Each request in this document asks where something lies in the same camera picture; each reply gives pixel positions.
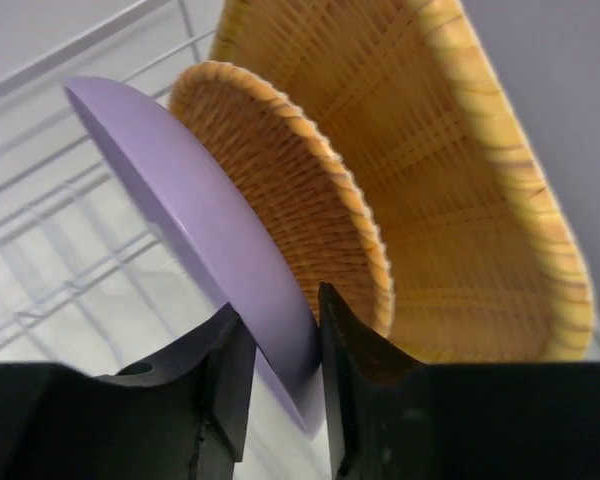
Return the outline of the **purple plastic plate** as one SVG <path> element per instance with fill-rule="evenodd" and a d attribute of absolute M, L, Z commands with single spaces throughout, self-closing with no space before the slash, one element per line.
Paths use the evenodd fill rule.
<path fill-rule="evenodd" d="M 213 305 L 241 316 L 263 380 L 315 436 L 325 417 L 318 326 L 243 195 L 197 137 L 144 93 L 91 76 L 64 89 L 137 209 Z"/>

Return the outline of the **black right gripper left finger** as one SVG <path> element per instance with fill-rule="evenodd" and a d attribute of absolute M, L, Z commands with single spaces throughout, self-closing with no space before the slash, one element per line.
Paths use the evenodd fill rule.
<path fill-rule="evenodd" d="M 0 479 L 229 479 L 255 343 L 224 306 L 114 375 L 0 363 Z"/>

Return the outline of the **large square woven tray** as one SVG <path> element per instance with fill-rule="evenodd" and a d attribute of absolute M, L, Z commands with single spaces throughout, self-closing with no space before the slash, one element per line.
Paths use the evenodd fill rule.
<path fill-rule="evenodd" d="M 460 2 L 228 1 L 212 57 L 285 92 L 342 155 L 386 246 L 396 346 L 584 356 L 586 266 Z"/>

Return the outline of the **small round woven plate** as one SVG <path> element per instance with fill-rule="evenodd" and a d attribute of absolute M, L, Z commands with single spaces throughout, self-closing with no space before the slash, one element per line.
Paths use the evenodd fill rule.
<path fill-rule="evenodd" d="M 317 124 L 283 92 L 227 62 L 177 78 L 170 112 L 207 148 L 281 251 L 311 308 L 335 285 L 382 336 L 394 321 L 394 280 L 371 208 Z"/>

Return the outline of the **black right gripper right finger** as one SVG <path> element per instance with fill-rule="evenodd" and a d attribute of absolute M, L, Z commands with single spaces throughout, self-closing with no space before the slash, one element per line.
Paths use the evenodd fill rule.
<path fill-rule="evenodd" d="M 600 479 L 600 362 L 424 364 L 319 288 L 336 479 Z"/>

